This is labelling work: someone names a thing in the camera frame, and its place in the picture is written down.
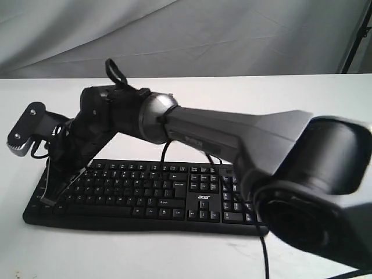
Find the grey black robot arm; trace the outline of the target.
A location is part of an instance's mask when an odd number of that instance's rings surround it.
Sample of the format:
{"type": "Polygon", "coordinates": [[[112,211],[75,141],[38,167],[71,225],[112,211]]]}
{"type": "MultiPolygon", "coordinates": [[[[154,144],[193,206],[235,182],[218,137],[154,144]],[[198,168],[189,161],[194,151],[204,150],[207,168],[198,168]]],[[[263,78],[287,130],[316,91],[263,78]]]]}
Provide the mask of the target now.
{"type": "Polygon", "coordinates": [[[241,198],[280,240],[371,270],[371,128],[301,110],[245,115],[184,108],[129,85],[89,87],[49,145],[43,203],[54,205],[118,133],[178,141],[234,166],[241,198]]]}

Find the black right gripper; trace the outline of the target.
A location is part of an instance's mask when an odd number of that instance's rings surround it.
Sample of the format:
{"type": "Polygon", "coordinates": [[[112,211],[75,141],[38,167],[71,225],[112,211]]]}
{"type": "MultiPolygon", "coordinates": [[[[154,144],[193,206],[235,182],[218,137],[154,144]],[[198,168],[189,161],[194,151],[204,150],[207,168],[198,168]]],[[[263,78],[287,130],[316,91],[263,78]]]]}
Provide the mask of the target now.
{"type": "Polygon", "coordinates": [[[79,112],[66,122],[49,148],[42,203],[55,205],[115,135],[106,120],[92,112],[79,112]]]}

